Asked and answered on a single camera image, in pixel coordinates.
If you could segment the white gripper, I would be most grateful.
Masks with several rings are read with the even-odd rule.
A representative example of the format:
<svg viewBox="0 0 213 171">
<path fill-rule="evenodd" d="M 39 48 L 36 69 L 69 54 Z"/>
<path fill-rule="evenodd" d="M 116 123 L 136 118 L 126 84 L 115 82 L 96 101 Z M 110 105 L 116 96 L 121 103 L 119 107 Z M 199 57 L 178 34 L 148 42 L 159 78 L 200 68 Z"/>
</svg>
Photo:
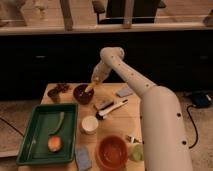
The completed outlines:
<svg viewBox="0 0 213 171">
<path fill-rule="evenodd" d="M 106 65 L 103 61 L 100 61 L 93 69 L 91 81 L 92 82 L 103 82 L 106 80 L 111 72 L 111 68 Z"/>
</svg>

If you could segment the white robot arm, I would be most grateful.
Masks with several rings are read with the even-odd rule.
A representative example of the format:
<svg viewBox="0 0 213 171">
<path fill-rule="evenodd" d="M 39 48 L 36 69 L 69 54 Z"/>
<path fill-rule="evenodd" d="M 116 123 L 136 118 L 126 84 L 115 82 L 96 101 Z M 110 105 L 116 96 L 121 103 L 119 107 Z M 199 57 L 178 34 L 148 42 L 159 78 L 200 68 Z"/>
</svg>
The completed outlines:
<svg viewBox="0 0 213 171">
<path fill-rule="evenodd" d="M 127 65 L 121 47 L 100 50 L 92 81 L 102 83 L 114 70 L 140 98 L 145 171 L 193 171 L 179 99 Z"/>
</svg>

